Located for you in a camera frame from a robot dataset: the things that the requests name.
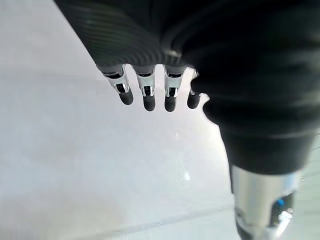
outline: black rubber sleeve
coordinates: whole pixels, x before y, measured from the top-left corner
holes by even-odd
[[[266,175],[292,173],[307,162],[315,135],[265,138],[221,131],[230,163],[244,170]]]

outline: white background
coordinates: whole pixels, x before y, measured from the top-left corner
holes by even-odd
[[[1,240],[238,240],[218,126],[187,108],[121,103],[51,0],[0,2]],[[320,135],[283,240],[316,240]]]

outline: white surface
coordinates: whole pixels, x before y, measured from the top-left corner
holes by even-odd
[[[0,32],[1,240],[239,239],[219,128],[187,108],[190,70],[167,113],[157,67],[147,112],[134,71],[125,106],[51,0],[1,1]],[[283,239],[319,237],[314,166]]]

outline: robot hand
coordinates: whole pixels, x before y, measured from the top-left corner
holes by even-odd
[[[156,107],[155,100],[155,66],[132,66],[136,73],[139,88],[143,97],[144,108],[151,112]],[[124,64],[118,64],[112,67],[99,67],[102,74],[108,79],[111,86],[119,94],[121,101],[125,105],[130,105],[134,101],[134,97],[129,85]],[[178,92],[183,80],[183,75],[186,66],[164,66],[164,90],[165,99],[164,107],[168,112],[173,112],[176,108]],[[197,72],[194,70],[192,79],[197,77]],[[190,89],[187,105],[190,109],[195,109],[200,101],[200,94],[197,94]]]

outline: ribbed texture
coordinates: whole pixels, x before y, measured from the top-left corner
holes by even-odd
[[[154,35],[120,10],[93,1],[56,3],[97,65],[179,65],[178,58],[163,53]]]

